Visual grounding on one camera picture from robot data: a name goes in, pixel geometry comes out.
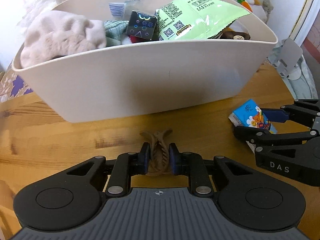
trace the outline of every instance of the green fabric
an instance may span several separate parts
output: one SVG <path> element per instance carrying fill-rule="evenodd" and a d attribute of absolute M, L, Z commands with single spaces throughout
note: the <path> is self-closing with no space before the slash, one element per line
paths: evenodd
<path fill-rule="evenodd" d="M 103 23 L 106 30 L 106 37 L 121 41 L 121 36 L 125 33 L 129 21 L 105 21 Z"/>

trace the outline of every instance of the blue tissue package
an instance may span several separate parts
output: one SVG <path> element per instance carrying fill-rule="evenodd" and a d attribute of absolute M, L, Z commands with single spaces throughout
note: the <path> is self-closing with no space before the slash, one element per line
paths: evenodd
<path fill-rule="evenodd" d="M 235 125 L 255 127 L 269 130 L 270 133 L 277 133 L 276 128 L 268 121 L 260 107 L 252 99 L 245 102 L 229 115 L 230 121 Z M 247 142 L 254 152 L 255 145 Z"/>

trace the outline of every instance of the barcode label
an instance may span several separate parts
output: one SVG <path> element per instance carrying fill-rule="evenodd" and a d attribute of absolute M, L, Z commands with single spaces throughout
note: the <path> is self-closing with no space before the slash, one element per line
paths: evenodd
<path fill-rule="evenodd" d="M 125 11 L 125 3 L 123 2 L 111 2 L 109 3 L 109 8 L 113 17 L 120 17 L 124 16 Z"/>

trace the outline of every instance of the wooden table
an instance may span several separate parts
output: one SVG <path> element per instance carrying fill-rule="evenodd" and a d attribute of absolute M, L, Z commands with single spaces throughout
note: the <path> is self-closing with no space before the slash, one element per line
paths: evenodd
<path fill-rule="evenodd" d="M 114 159 L 120 153 L 139 151 L 145 141 L 140 131 L 171 127 L 173 133 L 167 142 L 175 142 L 180 151 L 196 152 L 206 159 L 225 155 L 297 187 L 307 202 L 299 228 L 312 240 L 318 240 L 319 189 L 257 168 L 249 147 L 232 135 L 228 115 L 250 98 L 260 107 L 278 108 L 293 103 L 278 73 L 269 65 L 262 65 L 234 98 L 158 114 L 68 123 L 35 93 L 1 103 L 0 196 L 4 197 L 0 197 L 0 225 L 4 235 L 8 239 L 20 228 L 12 210 L 12 192 L 95 155 Z M 293 122 L 275 126 L 280 133 L 307 130 Z M 133 186 L 180 187 L 187 183 L 183 176 L 132 178 Z"/>

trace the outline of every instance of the plush carrot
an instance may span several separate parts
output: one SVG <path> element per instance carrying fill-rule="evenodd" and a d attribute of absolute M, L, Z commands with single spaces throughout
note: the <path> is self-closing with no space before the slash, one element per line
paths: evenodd
<path fill-rule="evenodd" d="M 252 12 L 250 5 L 245 0 L 237 0 L 237 2 L 240 3 L 243 7 L 247 8 L 250 12 Z"/>

